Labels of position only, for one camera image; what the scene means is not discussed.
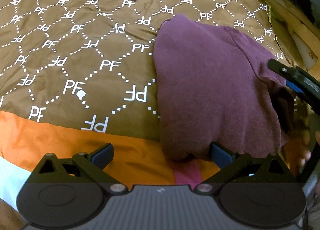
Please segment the wooden bed frame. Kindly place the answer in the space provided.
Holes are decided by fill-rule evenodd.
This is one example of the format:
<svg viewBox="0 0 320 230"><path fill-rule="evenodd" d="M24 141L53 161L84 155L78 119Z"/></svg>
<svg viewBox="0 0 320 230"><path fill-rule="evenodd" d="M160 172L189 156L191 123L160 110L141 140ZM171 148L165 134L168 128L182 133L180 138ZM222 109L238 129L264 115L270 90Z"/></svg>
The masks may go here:
<svg viewBox="0 0 320 230"><path fill-rule="evenodd" d="M25 0L36 5L54 52L96 52L123 79L155 74L152 48L163 21L182 14L236 28L286 65L319 76L319 29L290 0Z"/></svg>

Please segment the brown patterned duvet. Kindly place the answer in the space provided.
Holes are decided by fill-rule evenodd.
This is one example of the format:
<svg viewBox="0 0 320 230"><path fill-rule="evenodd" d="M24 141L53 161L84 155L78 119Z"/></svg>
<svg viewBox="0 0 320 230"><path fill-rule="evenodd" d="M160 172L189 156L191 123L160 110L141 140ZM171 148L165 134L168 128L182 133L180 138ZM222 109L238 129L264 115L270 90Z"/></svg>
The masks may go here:
<svg viewBox="0 0 320 230"><path fill-rule="evenodd" d="M105 142L126 184L194 185L209 162L170 166L159 145L153 44L183 14L239 29L285 64L303 61L270 0L1 0L1 229L23 226L16 197L46 153Z"/></svg>

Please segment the maroon long sleeve top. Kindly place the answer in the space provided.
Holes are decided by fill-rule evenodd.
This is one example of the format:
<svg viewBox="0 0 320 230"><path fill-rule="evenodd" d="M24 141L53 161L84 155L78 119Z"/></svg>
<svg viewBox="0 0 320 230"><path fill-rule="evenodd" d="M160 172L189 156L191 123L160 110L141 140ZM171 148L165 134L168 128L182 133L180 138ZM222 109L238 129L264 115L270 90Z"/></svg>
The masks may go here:
<svg viewBox="0 0 320 230"><path fill-rule="evenodd" d="M153 49L160 142L177 184L202 182L201 161L217 142L254 157L281 153L297 175L310 158L293 92L268 69L273 54L229 26L184 15L165 20Z"/></svg>

